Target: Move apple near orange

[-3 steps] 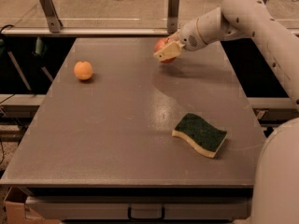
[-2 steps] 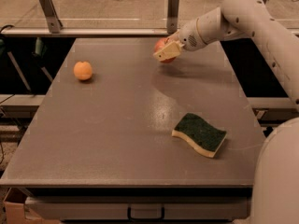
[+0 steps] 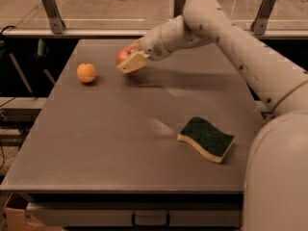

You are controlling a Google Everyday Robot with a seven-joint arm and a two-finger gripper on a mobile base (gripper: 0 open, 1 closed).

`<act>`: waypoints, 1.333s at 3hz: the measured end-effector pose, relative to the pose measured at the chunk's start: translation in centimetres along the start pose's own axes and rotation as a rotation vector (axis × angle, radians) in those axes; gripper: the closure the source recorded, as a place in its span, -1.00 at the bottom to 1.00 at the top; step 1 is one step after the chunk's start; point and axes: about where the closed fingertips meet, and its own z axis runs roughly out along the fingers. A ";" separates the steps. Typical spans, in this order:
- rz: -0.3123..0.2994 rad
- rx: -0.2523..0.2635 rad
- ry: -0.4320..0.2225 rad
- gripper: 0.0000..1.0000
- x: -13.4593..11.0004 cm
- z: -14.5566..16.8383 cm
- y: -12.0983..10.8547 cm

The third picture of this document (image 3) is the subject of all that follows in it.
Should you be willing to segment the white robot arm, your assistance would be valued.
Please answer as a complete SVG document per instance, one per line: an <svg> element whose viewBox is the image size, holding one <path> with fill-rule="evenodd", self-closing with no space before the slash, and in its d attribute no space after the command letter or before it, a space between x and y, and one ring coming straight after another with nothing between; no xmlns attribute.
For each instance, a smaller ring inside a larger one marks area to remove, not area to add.
<svg viewBox="0 0 308 231"><path fill-rule="evenodd" d="M308 231L308 73L235 25L217 0L188 0L181 15L116 56L123 73L185 48L215 44L273 115L245 171L242 231Z"/></svg>

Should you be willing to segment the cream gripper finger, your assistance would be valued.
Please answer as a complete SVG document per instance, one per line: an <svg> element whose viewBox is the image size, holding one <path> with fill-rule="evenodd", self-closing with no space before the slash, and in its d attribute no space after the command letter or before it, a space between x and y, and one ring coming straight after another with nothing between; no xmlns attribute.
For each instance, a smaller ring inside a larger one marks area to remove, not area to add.
<svg viewBox="0 0 308 231"><path fill-rule="evenodd" d="M135 72L146 66L148 55L143 51L124 52L116 56L116 68L124 74Z"/></svg>
<svg viewBox="0 0 308 231"><path fill-rule="evenodd" d="M134 42L132 42L132 43L129 45L129 49L130 49L130 50L138 50L138 51L140 51L140 50L141 50L141 42L142 42L142 39L141 39L141 38L135 40Z"/></svg>

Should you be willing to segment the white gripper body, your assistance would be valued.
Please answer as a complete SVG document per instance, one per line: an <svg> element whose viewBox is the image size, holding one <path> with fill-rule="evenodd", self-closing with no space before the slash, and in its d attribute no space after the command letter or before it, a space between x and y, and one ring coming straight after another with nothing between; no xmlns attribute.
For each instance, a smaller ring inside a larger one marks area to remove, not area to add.
<svg viewBox="0 0 308 231"><path fill-rule="evenodd" d="M160 61L168 56L159 28L154 28L141 38L141 50L148 55L151 61Z"/></svg>

